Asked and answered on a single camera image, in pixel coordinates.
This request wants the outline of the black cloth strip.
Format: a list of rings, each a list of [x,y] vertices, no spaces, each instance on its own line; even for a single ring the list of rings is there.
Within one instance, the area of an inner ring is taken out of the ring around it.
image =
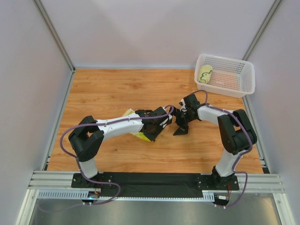
[[[202,198],[196,173],[104,172],[102,181],[121,187],[119,197]]]

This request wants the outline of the aluminium frame post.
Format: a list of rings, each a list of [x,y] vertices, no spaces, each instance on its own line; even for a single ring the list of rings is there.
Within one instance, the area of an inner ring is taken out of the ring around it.
[[[58,47],[60,53],[62,54],[62,57],[64,58],[66,64],[68,65],[68,67],[70,68],[70,70],[72,72],[75,71],[75,66],[69,56],[69,54],[67,53],[54,25],[53,22],[50,19],[50,16],[45,8],[45,6],[43,5],[41,0],[33,0],[34,5],[36,6],[42,20],[44,21],[47,29],[49,30],[54,42],[56,43],[56,46]]]
[[[273,1],[270,9],[268,10],[268,12],[267,12],[266,16],[264,17],[261,25],[259,26],[257,32],[255,33],[250,45],[248,46],[245,54],[243,55],[242,60],[245,60],[245,61],[249,60],[252,52],[254,51],[257,44],[259,43],[259,41],[263,37],[264,32],[266,31],[269,23],[271,22],[271,20],[273,19],[273,17],[277,13],[277,11],[279,10],[282,3],[283,3],[283,0],[274,0]]]

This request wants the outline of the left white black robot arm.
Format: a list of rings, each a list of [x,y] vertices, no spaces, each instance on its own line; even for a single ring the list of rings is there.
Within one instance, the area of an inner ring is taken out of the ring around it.
[[[75,152],[79,168],[86,178],[91,179],[98,174],[95,163],[103,141],[124,134],[141,133],[150,141],[154,141],[162,130],[171,124],[173,107],[167,111],[164,107],[156,110],[136,110],[122,117],[96,120],[92,116],[85,117],[73,129],[68,140]]]

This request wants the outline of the yellow green towel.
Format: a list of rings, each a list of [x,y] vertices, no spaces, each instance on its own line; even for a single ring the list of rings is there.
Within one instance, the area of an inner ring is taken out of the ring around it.
[[[132,109],[127,109],[122,116],[128,116],[135,113],[134,110]],[[130,133],[131,135],[143,140],[143,141],[147,141],[147,142],[151,142],[151,140],[149,138],[146,137],[146,135],[144,135],[142,132],[138,132],[138,133]]]

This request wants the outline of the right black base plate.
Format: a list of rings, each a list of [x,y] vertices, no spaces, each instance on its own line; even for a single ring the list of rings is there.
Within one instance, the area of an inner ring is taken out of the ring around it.
[[[233,190],[240,189],[237,176],[232,174],[227,177],[219,177],[218,175],[200,175],[196,179],[196,185],[199,190]]]

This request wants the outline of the left aluminium frame post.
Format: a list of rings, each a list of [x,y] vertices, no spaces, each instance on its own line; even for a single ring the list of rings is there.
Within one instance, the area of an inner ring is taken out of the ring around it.
[[[49,30],[54,42],[56,43],[56,46],[58,47],[60,53],[62,54],[62,57],[64,58],[66,64],[68,65],[68,67],[70,68],[70,70],[72,72],[75,71],[75,66],[69,56],[69,54],[67,53],[54,25],[53,22],[50,19],[50,16],[45,8],[45,6],[43,5],[41,0],[33,0],[34,5],[36,6],[42,20],[44,21],[47,29]]]

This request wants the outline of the right aluminium frame post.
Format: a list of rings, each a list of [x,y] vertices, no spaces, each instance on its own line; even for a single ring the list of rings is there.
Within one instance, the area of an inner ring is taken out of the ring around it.
[[[268,10],[268,12],[267,12],[266,16],[264,17],[261,25],[259,26],[257,32],[255,33],[250,45],[248,46],[245,54],[243,55],[242,60],[245,60],[245,61],[249,60],[252,52],[254,51],[257,44],[259,43],[259,41],[263,37],[264,32],[266,31],[269,23],[271,22],[271,20],[273,19],[273,17],[277,13],[277,11],[279,10],[282,3],[283,3],[283,0],[274,0],[273,1],[270,9]]]

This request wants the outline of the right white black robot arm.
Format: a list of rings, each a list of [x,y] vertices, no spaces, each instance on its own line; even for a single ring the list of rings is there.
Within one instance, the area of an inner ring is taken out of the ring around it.
[[[174,135],[186,135],[189,123],[194,120],[218,125],[224,151],[212,169],[210,182],[216,187],[229,184],[234,178],[236,165],[257,142],[256,133],[246,112],[242,109],[220,109],[207,102],[201,104],[195,94],[190,94],[180,101],[180,108],[174,109],[173,116],[179,127]]]

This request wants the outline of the aluminium front rail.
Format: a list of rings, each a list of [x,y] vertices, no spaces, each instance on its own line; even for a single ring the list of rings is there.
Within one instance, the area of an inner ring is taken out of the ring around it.
[[[28,189],[70,190],[75,171],[34,171]],[[246,193],[284,193],[278,174],[237,174],[240,189],[246,185]]]

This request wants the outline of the white perforated plastic basket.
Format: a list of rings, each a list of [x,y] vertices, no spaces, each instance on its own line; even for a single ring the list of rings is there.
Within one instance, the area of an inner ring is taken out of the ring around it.
[[[200,67],[203,65],[213,68],[208,84],[197,81]],[[255,91],[255,68],[248,61],[202,53],[196,61],[194,82],[199,90],[242,98]]]

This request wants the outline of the green patterned towel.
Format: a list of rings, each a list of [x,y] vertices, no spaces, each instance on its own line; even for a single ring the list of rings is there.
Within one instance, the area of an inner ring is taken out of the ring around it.
[[[203,65],[200,67],[197,81],[199,83],[208,84],[210,81],[211,74],[213,72],[213,68],[210,65]]]

